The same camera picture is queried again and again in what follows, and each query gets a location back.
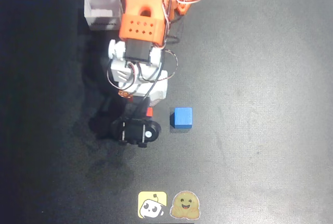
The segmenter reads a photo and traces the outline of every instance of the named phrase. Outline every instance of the hole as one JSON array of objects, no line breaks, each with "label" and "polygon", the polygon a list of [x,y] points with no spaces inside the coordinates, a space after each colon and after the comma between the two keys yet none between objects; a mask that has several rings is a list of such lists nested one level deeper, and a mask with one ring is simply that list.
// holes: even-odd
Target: hole
[{"label": "hole", "polygon": [[141,12],[140,16],[151,17],[151,12],[149,9],[145,9],[144,11]]}]

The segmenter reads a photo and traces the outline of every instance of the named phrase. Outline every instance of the hugging face emoji sticker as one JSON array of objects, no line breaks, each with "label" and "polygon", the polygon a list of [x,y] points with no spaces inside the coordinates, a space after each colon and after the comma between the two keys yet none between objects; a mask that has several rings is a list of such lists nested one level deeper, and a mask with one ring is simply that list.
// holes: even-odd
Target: hugging face emoji sticker
[{"label": "hugging face emoji sticker", "polygon": [[170,215],[176,219],[199,219],[200,210],[198,197],[190,191],[178,193],[173,199]]}]

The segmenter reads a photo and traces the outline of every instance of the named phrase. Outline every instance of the blue cube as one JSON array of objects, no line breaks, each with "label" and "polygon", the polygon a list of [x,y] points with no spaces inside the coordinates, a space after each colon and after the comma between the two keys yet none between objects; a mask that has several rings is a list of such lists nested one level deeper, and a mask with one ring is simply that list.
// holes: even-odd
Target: blue cube
[{"label": "blue cube", "polygon": [[175,128],[191,129],[192,125],[192,108],[175,108]]}]

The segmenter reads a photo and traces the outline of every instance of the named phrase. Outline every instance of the sticker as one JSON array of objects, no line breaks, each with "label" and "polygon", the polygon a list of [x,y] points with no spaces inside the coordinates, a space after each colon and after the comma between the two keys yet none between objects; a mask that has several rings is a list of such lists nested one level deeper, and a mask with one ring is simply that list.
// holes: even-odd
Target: sticker
[{"label": "sticker", "polygon": [[195,193],[190,191],[182,191],[178,193],[173,199],[170,215],[176,219],[199,219],[199,199]]},{"label": "sticker", "polygon": [[164,214],[167,194],[164,192],[140,192],[137,214],[140,218],[157,218]]}]

